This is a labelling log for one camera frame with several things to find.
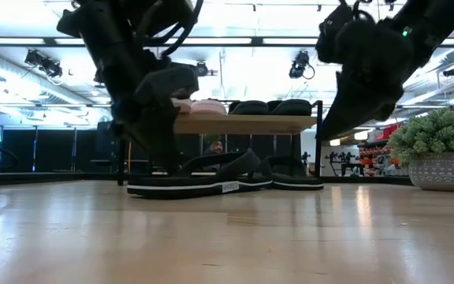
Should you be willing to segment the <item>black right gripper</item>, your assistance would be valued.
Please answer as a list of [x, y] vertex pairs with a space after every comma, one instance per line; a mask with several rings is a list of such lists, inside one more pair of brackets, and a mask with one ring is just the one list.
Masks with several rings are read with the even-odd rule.
[[415, 51], [409, 39], [359, 4], [341, 3], [318, 26], [318, 59], [342, 65], [337, 94], [322, 122], [323, 140], [355, 127], [385, 121], [404, 94]]

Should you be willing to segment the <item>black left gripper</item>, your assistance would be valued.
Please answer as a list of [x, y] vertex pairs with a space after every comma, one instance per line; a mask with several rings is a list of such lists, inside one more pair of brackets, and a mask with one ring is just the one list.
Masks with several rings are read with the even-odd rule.
[[179, 110], [173, 97], [189, 97], [199, 89], [191, 67], [158, 59], [100, 58], [96, 78], [111, 97], [110, 128], [117, 138], [143, 149], [169, 174], [179, 169], [174, 122]]

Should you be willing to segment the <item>black flip-flop white label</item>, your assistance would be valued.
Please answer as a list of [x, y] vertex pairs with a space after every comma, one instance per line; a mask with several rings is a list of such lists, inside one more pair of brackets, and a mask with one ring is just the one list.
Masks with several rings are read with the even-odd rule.
[[187, 199], [269, 188], [270, 164], [251, 149], [191, 159], [175, 174], [128, 180], [127, 191], [147, 199]]

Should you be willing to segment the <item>black slide sandal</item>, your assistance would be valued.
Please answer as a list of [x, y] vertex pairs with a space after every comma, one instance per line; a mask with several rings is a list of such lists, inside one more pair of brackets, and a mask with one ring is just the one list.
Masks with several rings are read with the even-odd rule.
[[228, 114], [236, 115], [265, 115], [268, 114], [267, 103], [258, 100], [235, 101], [229, 105]]
[[274, 100], [267, 103], [272, 115], [311, 116], [312, 106], [304, 99]]

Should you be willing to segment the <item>black metal wooden shelf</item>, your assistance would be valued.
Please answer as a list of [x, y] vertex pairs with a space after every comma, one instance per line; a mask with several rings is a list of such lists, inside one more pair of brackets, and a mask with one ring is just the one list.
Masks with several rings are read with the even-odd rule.
[[282, 122], [271, 115], [212, 115], [178, 113], [174, 131], [180, 133], [220, 133], [220, 134], [282, 134], [284, 127], [296, 127], [299, 123], [308, 126], [304, 118], [283, 116]]

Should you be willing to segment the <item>red storage rack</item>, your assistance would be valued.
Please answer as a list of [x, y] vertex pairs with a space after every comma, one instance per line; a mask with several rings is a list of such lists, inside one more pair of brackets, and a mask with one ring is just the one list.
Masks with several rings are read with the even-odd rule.
[[407, 171], [401, 167], [399, 159], [393, 157], [393, 148], [388, 145], [391, 135], [401, 126], [401, 123], [396, 123], [374, 129], [368, 133], [367, 140], [358, 145], [359, 161], [365, 176], [407, 176]]

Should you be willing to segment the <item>person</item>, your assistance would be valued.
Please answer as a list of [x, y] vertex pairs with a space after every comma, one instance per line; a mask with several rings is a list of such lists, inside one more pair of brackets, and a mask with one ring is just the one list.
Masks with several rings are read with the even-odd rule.
[[223, 152], [223, 144], [220, 140], [211, 141], [209, 147], [203, 151], [203, 155], [216, 155]]

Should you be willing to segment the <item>green plant in patterned pot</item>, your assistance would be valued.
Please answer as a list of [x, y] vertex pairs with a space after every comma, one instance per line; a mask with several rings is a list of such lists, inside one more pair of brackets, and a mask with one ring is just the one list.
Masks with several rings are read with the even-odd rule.
[[432, 110], [394, 131], [391, 155], [423, 190], [454, 192], [454, 111]]

